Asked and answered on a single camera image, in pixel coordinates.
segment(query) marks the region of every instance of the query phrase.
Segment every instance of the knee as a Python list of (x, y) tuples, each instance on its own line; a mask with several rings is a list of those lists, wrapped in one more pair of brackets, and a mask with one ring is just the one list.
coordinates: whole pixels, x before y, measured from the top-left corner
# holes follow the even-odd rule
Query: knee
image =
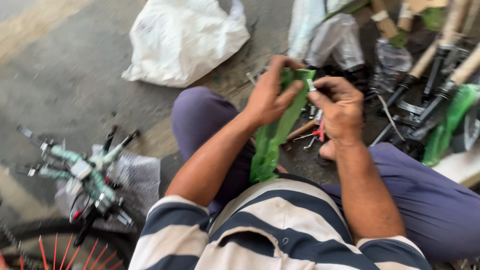
[(205, 86), (196, 86), (183, 90), (173, 103), (173, 111), (177, 109), (187, 110), (188, 108), (197, 107), (213, 100), (215, 94), (212, 90)]

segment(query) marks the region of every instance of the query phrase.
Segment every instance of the wire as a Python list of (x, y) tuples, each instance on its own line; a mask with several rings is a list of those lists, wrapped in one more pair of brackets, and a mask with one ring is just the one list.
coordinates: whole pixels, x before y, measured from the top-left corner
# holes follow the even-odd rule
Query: wire
[(392, 118), (392, 116), (390, 115), (390, 112), (388, 111), (388, 106), (387, 106), (387, 103), (385, 103), (384, 98), (383, 98), (382, 96), (380, 96), (380, 95), (377, 95), (377, 97), (378, 97), (378, 99), (380, 100), (380, 102), (382, 103), (382, 106), (384, 107), (385, 113), (387, 114), (388, 120), (389, 120), (390, 123), (392, 124), (393, 129), (395, 129), (395, 132), (398, 134), (398, 136), (400, 137), (400, 139), (402, 139), (402, 141), (405, 141), (405, 139), (403, 138), (403, 136), (400, 134), (400, 132), (399, 132), (398, 129), (396, 128), (395, 122), (393, 121), (393, 118)]

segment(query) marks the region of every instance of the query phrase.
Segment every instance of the green plastic bag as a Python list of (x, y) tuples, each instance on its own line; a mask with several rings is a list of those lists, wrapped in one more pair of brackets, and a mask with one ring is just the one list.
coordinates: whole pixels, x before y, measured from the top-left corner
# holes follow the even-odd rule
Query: green plastic bag
[(308, 84), (306, 80), (313, 79), (314, 75), (315, 70), (297, 69), (293, 71), (290, 68), (283, 70), (281, 76), (282, 91), (294, 80), (302, 80), (304, 86), (279, 120), (263, 125), (258, 129), (255, 141), (256, 153), (252, 158), (250, 170), (250, 182), (252, 184), (278, 177), (273, 172), (278, 162), (278, 147), (286, 141), (293, 124), (300, 116), (301, 109), (307, 104)]
[(458, 88), (452, 103), (448, 106), (446, 118), (430, 134), (422, 163), (432, 167), (440, 162), (450, 145), (452, 134), (463, 116), (472, 105), (480, 86), (473, 84), (461, 85)]

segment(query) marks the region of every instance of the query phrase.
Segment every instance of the bicycle tire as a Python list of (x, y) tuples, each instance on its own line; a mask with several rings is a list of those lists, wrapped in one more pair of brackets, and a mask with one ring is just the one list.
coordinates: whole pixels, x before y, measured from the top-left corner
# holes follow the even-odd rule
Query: bicycle tire
[[(54, 233), (78, 233), (82, 228), (81, 224), (71, 224), (66, 218), (52, 218), (46, 220), (32, 221), (9, 228), (17, 241), (31, 239), (40, 235)], [(88, 233), (103, 241), (114, 245), (117, 256), (123, 259), (123, 264), (128, 267), (136, 246), (136, 235), (127, 233), (115, 233), (92, 228)], [(3, 233), (0, 233), (0, 249), (10, 246), (10, 241)]]

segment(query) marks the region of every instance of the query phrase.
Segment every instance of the red spoke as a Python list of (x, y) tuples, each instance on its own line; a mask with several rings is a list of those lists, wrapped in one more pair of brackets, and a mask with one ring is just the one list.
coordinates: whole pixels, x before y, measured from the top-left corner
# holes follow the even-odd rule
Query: red spoke
[(20, 255), (20, 270), (24, 270), (24, 257)]
[(55, 236), (55, 251), (53, 252), (53, 270), (55, 270), (55, 261), (57, 260), (57, 238), (59, 233)]
[(65, 270), (68, 270), (70, 268), (70, 265), (72, 265), (73, 260), (75, 259), (75, 256), (77, 256), (77, 253), (78, 253), (79, 249), (80, 249), (80, 246), (78, 246), (77, 250), (75, 251), (75, 254), (73, 255), (72, 259), (70, 260), (70, 263), (68, 264), (68, 266)]
[(88, 270), (92, 270), (93, 267), (96, 265), (96, 263), (98, 263), (98, 260), (100, 260), (100, 257), (102, 257), (102, 255), (105, 252), (105, 250), (107, 249), (107, 247), (108, 247), (108, 244), (105, 245), (102, 252), (100, 252), (100, 255), (98, 255), (98, 257), (96, 258), (96, 260), (93, 262), (92, 266)]
[(84, 270), (87, 269), (88, 261), (92, 257), (93, 250), (95, 249), (97, 243), (98, 243), (98, 238), (96, 239), (95, 244), (93, 244), (92, 251), (90, 251), (90, 255), (88, 255), (88, 259), (87, 259), (87, 262), (85, 263)]
[(47, 259), (45, 259), (45, 251), (43, 250), (42, 236), (40, 236), (38, 242), (40, 243), (40, 251), (42, 252), (43, 266), (45, 270), (48, 270)]
[(115, 270), (117, 269), (118, 266), (120, 266), (122, 264), (123, 260), (117, 262), (114, 266), (110, 267), (108, 270)]
[(63, 260), (61, 261), (61, 264), (60, 264), (60, 270), (63, 267), (63, 263), (65, 262), (65, 257), (67, 257), (67, 252), (68, 252), (68, 248), (70, 247), (70, 242), (72, 241), (72, 237), (73, 237), (73, 234), (70, 236), (70, 241), (68, 241), (67, 249), (65, 250), (65, 254), (63, 255)]
[(107, 259), (106, 261), (104, 261), (104, 262), (103, 262), (97, 269), (95, 269), (95, 270), (101, 270), (101, 269), (103, 269), (103, 268), (107, 265), (107, 263), (115, 256), (116, 253), (117, 253), (116, 251), (115, 251), (114, 253), (112, 253), (112, 255), (110, 255), (110, 257), (108, 257), (108, 259)]

